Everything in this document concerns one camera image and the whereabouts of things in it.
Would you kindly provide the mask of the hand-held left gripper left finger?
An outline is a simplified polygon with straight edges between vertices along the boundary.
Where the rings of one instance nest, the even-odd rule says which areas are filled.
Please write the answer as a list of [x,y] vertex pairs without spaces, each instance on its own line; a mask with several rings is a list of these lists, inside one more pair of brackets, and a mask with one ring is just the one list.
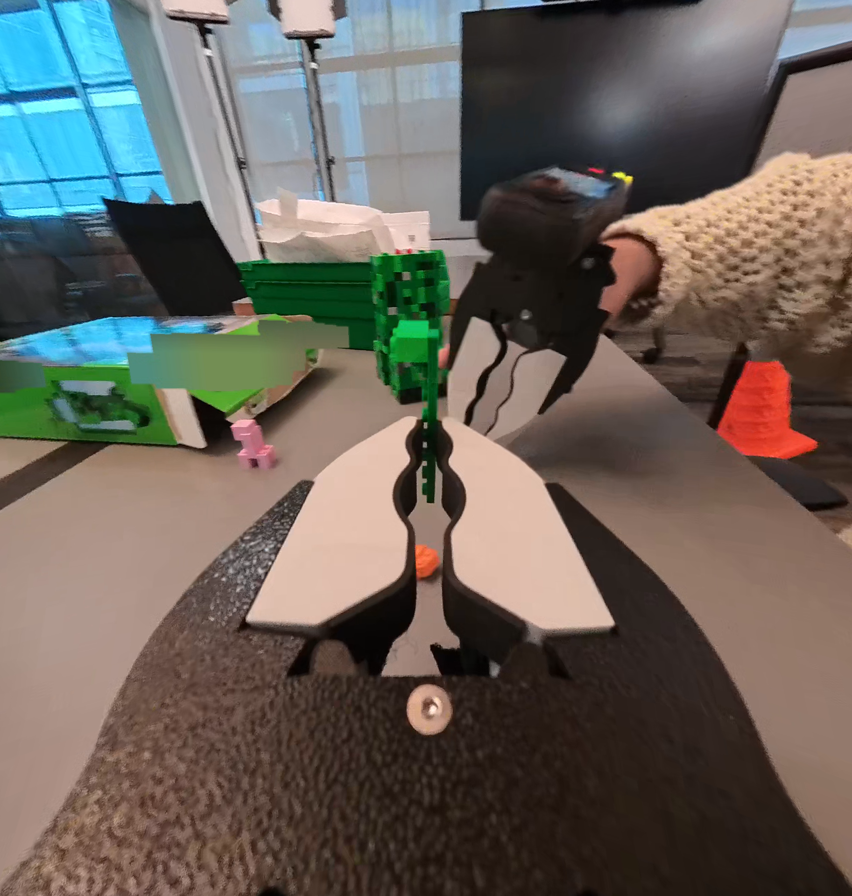
[[246,625],[344,644],[379,676],[416,611],[415,536],[422,423],[404,417],[314,479]]

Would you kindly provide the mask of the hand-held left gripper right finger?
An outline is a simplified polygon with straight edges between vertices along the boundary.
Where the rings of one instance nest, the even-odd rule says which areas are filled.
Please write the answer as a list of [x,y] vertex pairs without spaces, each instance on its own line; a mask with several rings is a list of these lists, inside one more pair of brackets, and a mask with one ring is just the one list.
[[499,668],[522,645],[615,632],[541,475],[450,418],[441,422],[437,460],[449,521],[442,606],[462,649]]

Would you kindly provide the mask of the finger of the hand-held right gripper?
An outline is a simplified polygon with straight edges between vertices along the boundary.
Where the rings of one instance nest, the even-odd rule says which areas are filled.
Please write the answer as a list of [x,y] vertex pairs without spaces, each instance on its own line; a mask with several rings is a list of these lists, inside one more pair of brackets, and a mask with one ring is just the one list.
[[489,428],[497,401],[487,397],[487,384],[504,357],[503,331],[470,318],[447,375],[447,417],[473,429]]
[[483,394],[483,434],[500,441],[529,424],[539,415],[564,364],[566,356],[554,350],[507,343]]

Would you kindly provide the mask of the green lego plate assembly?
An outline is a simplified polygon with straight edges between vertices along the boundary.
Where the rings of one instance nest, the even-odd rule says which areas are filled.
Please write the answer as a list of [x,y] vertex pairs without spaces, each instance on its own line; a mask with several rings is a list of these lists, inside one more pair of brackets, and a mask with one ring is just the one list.
[[399,401],[421,400],[422,494],[435,501],[438,401],[443,386],[439,367],[442,330],[437,322],[401,319],[389,340],[390,385]]

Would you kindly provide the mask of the person's right forearm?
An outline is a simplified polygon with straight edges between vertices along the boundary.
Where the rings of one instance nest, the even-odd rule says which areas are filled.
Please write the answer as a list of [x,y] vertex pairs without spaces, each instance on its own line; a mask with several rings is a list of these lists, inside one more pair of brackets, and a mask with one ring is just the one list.
[[661,261],[624,327],[745,343],[794,380],[852,401],[852,153],[783,154],[737,185],[617,221]]

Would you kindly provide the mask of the green lego creeper figure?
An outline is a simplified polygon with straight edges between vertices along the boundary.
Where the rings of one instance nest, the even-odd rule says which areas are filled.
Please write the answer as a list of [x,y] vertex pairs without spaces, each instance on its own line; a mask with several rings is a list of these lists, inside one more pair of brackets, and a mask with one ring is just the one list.
[[379,253],[369,259],[375,337],[373,350],[380,381],[399,404],[420,402],[423,364],[392,361],[390,341],[403,321],[426,321],[443,330],[450,311],[450,277],[444,252]]

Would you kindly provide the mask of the pink lego pig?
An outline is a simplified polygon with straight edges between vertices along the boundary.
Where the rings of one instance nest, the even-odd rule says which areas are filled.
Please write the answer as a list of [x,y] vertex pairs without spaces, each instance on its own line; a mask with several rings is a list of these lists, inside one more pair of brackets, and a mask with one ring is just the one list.
[[238,460],[243,469],[273,469],[276,466],[275,448],[265,442],[263,430],[256,420],[238,420],[230,430],[241,445]]

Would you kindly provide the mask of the green lego box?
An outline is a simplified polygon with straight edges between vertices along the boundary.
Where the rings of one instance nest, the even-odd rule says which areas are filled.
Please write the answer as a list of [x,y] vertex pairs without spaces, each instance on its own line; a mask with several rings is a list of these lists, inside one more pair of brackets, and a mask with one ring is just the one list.
[[203,450],[274,406],[318,366],[306,352],[286,385],[243,390],[135,384],[130,358],[157,336],[254,337],[260,317],[109,317],[0,342],[0,438]]

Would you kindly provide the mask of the person's right hand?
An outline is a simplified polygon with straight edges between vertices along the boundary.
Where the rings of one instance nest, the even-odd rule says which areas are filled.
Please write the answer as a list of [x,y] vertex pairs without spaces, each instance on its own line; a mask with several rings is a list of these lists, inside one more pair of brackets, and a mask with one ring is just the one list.
[[630,303],[656,295],[662,265],[655,248],[640,237],[619,235],[605,239],[603,245],[612,252],[614,281],[603,290],[599,307],[611,322]]

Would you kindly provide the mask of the green plastic bins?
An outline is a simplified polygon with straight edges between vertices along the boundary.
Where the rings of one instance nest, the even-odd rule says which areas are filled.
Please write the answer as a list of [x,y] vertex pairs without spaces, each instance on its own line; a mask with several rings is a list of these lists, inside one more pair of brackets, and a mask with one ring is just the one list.
[[238,263],[239,275],[258,316],[305,315],[346,327],[351,350],[372,351],[375,306],[371,265],[362,263]]

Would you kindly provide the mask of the white paper bags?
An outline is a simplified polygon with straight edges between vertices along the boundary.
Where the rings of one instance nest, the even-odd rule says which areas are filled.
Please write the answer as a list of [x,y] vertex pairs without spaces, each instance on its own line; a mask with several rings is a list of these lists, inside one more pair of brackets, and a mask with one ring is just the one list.
[[283,189],[255,211],[264,256],[274,263],[366,263],[378,254],[431,249],[427,211],[388,213]]

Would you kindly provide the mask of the orange traffic cone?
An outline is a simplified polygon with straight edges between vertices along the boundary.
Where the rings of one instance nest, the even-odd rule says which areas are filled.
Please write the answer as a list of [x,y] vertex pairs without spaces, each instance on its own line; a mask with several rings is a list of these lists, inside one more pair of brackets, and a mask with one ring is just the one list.
[[791,425],[791,380],[776,361],[748,361],[716,432],[748,457],[792,460],[818,442]]

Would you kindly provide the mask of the studio light on stand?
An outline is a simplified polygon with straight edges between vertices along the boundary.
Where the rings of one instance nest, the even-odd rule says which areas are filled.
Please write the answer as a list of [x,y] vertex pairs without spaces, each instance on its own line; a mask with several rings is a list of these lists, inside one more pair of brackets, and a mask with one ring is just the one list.
[[317,169],[318,194],[336,201],[333,180],[334,157],[329,149],[317,53],[323,41],[335,37],[337,22],[347,17],[345,1],[269,1],[270,13],[287,40],[300,46],[312,134],[313,159]]
[[230,2],[158,2],[162,37],[203,200],[231,255],[260,260],[263,246],[238,110],[219,37],[230,25]]

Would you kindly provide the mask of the black framed monitor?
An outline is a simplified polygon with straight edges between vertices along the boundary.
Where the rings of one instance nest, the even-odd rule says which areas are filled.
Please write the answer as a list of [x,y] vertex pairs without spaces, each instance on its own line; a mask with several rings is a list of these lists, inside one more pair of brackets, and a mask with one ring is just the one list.
[[752,171],[785,153],[852,153],[852,41],[779,61]]

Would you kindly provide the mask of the large paned window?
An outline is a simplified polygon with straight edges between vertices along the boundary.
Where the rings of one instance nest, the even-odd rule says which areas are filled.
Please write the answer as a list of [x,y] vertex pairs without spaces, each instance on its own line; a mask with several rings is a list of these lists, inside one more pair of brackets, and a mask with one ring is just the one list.
[[0,1],[0,218],[172,201],[117,9]]

